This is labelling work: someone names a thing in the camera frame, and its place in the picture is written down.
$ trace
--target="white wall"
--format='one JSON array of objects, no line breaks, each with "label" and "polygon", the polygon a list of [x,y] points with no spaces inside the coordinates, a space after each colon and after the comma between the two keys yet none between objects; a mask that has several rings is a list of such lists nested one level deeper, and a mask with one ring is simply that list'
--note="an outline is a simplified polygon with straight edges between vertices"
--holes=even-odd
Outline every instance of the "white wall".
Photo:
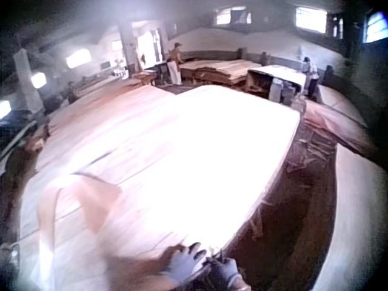
[{"label": "white wall", "polygon": [[114,52],[112,49],[112,42],[121,39],[117,26],[110,27],[98,42],[93,42],[92,39],[90,35],[84,34],[61,42],[50,49],[49,53],[63,62],[66,62],[66,58],[77,50],[87,49],[90,52],[92,57],[90,62],[72,69],[66,66],[65,71],[60,72],[66,81],[79,81],[82,76],[97,74],[101,71],[100,65],[103,62],[122,57],[121,50]]},{"label": "white wall", "polygon": [[293,61],[299,61],[301,46],[303,55],[309,56],[320,69],[325,70],[327,65],[332,65],[337,75],[341,75],[344,69],[345,59],[339,53],[305,41],[286,30],[245,35],[217,28],[199,28],[171,39],[168,49],[172,49],[175,42],[183,45],[183,52],[236,51],[239,47],[247,47],[248,53],[267,52],[272,56]]}]

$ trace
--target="pillar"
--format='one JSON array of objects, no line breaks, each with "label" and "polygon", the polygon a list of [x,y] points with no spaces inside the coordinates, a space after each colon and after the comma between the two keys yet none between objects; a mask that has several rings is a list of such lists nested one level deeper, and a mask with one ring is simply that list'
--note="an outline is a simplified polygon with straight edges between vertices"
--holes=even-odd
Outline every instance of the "pillar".
[{"label": "pillar", "polygon": [[128,18],[119,20],[119,32],[127,66],[130,74],[136,71],[136,39],[133,34],[132,22]]},{"label": "pillar", "polygon": [[20,90],[18,90],[17,94],[19,108],[29,110],[33,114],[42,112],[44,109],[43,102],[31,81],[32,72],[28,62],[27,51],[24,48],[20,49],[20,51],[13,55],[13,60],[20,85]]}]

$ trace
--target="white pants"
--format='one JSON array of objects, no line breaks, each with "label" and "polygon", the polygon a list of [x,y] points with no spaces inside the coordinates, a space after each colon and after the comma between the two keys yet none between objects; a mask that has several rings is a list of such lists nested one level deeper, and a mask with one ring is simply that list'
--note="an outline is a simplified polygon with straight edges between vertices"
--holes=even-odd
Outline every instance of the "white pants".
[{"label": "white pants", "polygon": [[169,67],[172,84],[182,85],[181,72],[178,72],[176,62],[168,62],[167,65]]}]

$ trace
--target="gloved hand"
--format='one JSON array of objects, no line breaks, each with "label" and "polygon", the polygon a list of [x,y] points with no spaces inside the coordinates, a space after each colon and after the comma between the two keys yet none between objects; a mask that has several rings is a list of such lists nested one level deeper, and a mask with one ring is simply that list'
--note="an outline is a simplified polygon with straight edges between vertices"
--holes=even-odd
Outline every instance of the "gloved hand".
[{"label": "gloved hand", "polygon": [[198,252],[201,244],[194,243],[183,250],[176,250],[170,262],[160,271],[160,275],[168,276],[180,284],[185,281],[193,272],[194,267],[206,255],[206,250]]},{"label": "gloved hand", "polygon": [[217,290],[230,290],[233,282],[237,278],[242,278],[237,271],[236,260],[231,258],[224,258],[223,262],[213,258],[208,260],[212,264],[209,279]]}]

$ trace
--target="bright window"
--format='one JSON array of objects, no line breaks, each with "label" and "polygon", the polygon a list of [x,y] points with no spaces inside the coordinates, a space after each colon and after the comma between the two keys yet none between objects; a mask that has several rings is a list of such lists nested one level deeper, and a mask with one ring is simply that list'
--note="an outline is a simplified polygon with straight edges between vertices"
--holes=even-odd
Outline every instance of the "bright window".
[{"label": "bright window", "polygon": [[37,73],[31,77],[31,82],[36,89],[39,89],[46,85],[46,75],[43,73]]},{"label": "bright window", "polygon": [[121,40],[120,41],[113,41],[112,42],[112,49],[114,51],[122,50],[122,42],[121,42]]},{"label": "bright window", "polygon": [[0,119],[11,112],[10,102],[7,100],[0,101]]},{"label": "bright window", "polygon": [[216,25],[230,24],[231,22],[234,24],[251,24],[252,15],[247,11],[246,6],[216,10]]},{"label": "bright window", "polygon": [[90,62],[92,59],[92,56],[90,56],[90,52],[83,48],[82,50],[76,51],[74,54],[66,58],[66,62],[69,68],[75,68],[79,65],[86,64],[87,62]]},{"label": "bright window", "polygon": [[343,39],[344,38],[344,20],[341,18],[339,20],[339,38],[340,39]]},{"label": "bright window", "polygon": [[388,38],[387,20],[382,12],[377,12],[368,19],[366,42],[378,41],[383,38]]},{"label": "bright window", "polygon": [[324,10],[298,7],[296,9],[296,26],[316,32],[326,32],[327,12]]}]

